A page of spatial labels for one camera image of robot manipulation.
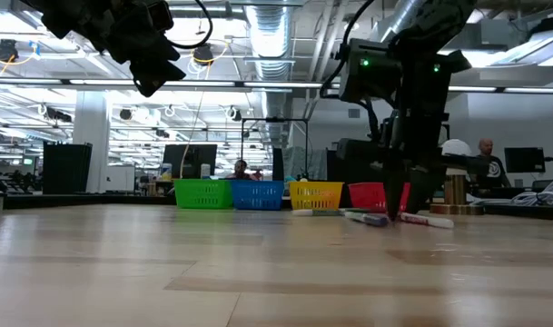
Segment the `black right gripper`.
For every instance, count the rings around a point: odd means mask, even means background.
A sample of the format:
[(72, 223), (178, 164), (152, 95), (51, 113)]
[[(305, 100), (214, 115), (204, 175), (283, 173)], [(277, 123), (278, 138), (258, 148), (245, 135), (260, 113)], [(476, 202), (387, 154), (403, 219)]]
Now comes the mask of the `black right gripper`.
[[(389, 44), (390, 54), (401, 64), (401, 80), (392, 118), (385, 159), (429, 159), (441, 156), (439, 134), (448, 119), (445, 103), (451, 76), (470, 69), (460, 50), (439, 53), (461, 32), (460, 26), (432, 27), (424, 30), (413, 26), (400, 31)], [(406, 179), (402, 161), (384, 163), (384, 192), (387, 215), (395, 221)], [(412, 163), (407, 212), (417, 213), (444, 183), (441, 160)]]

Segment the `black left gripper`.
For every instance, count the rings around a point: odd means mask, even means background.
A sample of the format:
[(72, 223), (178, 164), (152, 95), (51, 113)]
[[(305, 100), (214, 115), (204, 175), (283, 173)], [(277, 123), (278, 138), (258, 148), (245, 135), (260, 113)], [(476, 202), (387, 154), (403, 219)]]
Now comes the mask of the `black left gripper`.
[(133, 83), (152, 96), (166, 82), (181, 81), (185, 72), (173, 62), (180, 54), (164, 32), (173, 27), (165, 0), (86, 0), (86, 16), (75, 32), (114, 59), (133, 59)]

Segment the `light green Expo marker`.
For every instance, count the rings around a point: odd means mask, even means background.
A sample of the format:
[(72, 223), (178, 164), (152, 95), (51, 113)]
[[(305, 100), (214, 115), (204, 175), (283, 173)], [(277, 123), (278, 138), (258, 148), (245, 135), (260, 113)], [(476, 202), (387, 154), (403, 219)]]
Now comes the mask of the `light green Expo marker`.
[(291, 212), (294, 216), (343, 216), (342, 210), (300, 209)]

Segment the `red plastic basket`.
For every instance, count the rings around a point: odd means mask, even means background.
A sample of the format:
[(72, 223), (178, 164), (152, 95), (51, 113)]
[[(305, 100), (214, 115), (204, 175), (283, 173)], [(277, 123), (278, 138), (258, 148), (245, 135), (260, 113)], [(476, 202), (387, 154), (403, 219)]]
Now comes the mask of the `red plastic basket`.
[(388, 198), (384, 183), (352, 183), (349, 192), (353, 207), (369, 209), (373, 213), (387, 212)]

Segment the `white bulb lamp wooden base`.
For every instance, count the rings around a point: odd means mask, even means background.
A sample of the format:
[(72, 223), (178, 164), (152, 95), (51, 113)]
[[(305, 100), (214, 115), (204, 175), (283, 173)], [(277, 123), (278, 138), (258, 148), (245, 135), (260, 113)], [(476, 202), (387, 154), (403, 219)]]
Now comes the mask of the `white bulb lamp wooden base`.
[[(442, 145), (443, 154), (458, 154), (470, 156), (468, 144), (459, 139), (450, 139)], [(431, 213), (450, 215), (483, 215), (484, 209), (480, 205), (471, 205), (467, 200), (467, 169), (448, 168), (444, 182), (444, 201), (432, 202)]]

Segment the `person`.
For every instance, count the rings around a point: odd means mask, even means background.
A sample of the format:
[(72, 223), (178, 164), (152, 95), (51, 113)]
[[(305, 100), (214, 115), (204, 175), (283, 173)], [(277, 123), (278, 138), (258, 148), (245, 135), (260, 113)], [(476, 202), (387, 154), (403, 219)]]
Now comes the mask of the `person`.
[(492, 154), (493, 141), (489, 138), (479, 140), (478, 158), (488, 162), (489, 170), (486, 174), (479, 174), (475, 177), (475, 182), (479, 189), (488, 190), (492, 188), (509, 188), (511, 183), (506, 175), (504, 165), (501, 160)]
[(247, 163), (240, 159), (234, 165), (234, 171), (226, 176), (228, 180), (255, 180), (255, 177), (246, 173)]

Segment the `dark computer monitor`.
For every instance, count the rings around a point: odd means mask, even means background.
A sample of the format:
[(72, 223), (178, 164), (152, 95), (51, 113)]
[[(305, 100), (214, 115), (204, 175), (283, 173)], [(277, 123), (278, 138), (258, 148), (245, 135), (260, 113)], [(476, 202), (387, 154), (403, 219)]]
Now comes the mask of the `dark computer monitor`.
[(202, 165), (209, 167), (208, 175), (214, 175), (216, 144), (167, 144), (163, 152), (163, 163), (172, 166), (173, 179), (199, 179)]

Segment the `yellow plastic basket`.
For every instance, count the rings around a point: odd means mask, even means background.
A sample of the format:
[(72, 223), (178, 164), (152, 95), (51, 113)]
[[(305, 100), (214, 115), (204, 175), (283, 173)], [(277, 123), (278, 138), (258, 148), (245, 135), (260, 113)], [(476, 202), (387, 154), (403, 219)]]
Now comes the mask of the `yellow plastic basket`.
[(342, 182), (290, 182), (293, 210), (336, 210), (340, 207)]

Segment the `green plastic basket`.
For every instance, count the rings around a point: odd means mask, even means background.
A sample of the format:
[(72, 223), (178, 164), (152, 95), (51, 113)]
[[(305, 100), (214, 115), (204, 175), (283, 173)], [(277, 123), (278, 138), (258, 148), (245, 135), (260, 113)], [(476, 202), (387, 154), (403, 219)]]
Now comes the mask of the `green plastic basket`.
[(177, 206), (182, 209), (232, 207), (232, 187), (227, 180), (177, 179), (173, 181)]

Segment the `black cabinet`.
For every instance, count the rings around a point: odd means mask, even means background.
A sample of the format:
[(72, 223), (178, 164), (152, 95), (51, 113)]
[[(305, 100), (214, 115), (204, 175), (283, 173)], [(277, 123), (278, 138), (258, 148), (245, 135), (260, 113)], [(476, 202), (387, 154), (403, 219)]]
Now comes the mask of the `black cabinet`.
[(44, 144), (43, 194), (85, 193), (93, 146)]

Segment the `blue plastic basket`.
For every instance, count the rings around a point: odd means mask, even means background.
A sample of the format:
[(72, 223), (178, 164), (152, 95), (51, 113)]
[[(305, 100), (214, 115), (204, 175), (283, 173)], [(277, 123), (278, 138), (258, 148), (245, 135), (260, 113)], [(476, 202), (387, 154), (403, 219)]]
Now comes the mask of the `blue plastic basket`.
[(282, 181), (232, 180), (233, 207), (238, 210), (279, 211), (284, 194)]

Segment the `black wall monitor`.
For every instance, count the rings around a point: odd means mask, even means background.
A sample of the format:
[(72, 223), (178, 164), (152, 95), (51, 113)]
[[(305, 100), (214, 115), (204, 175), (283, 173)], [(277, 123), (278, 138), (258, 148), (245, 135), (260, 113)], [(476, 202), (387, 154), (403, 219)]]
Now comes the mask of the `black wall monitor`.
[(507, 147), (504, 149), (508, 173), (544, 173), (544, 150), (541, 147)]

